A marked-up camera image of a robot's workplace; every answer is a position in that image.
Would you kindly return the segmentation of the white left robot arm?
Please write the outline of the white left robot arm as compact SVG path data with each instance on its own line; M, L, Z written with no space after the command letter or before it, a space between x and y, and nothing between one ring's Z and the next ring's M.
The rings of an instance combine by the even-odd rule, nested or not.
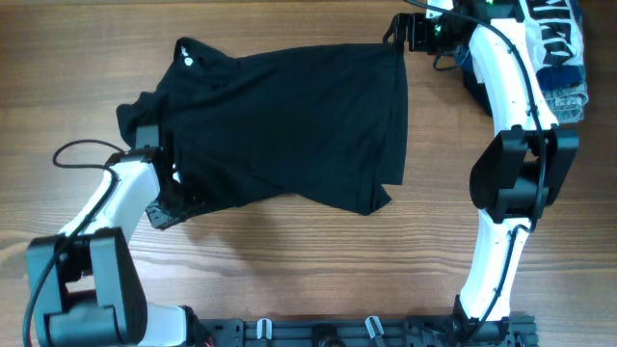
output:
M76 218L30 243L24 345L213 345L189 307L148 303L128 248L141 216L177 184L163 144L157 125L138 127L134 148L100 165L103 180Z

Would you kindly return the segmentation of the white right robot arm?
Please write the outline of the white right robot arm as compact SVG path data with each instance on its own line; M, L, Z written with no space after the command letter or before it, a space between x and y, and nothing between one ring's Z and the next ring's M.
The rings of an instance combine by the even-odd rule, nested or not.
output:
M495 136L469 176L478 235L468 279L444 316L409 316L407 346L534 346L536 323L510 309L527 238L556 200L578 149L559 126L530 61L519 1L426 1L396 15L383 40L435 57L468 52Z

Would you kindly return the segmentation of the black t-shirt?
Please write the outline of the black t-shirt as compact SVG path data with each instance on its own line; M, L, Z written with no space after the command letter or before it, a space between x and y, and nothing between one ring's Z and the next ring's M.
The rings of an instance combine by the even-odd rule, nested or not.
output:
M157 87L117 120L130 146L140 126L158 125L188 214L297 194L368 215L404 176L405 63L383 43L232 58L181 38Z

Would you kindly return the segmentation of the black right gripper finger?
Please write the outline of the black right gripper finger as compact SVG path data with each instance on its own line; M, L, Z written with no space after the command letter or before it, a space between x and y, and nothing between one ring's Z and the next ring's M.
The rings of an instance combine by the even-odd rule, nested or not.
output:
M383 35L383 43L392 39L393 43L410 42L413 37L414 16L411 13L396 14Z
M409 34L408 21L396 21L391 25L392 45L397 52L404 52Z

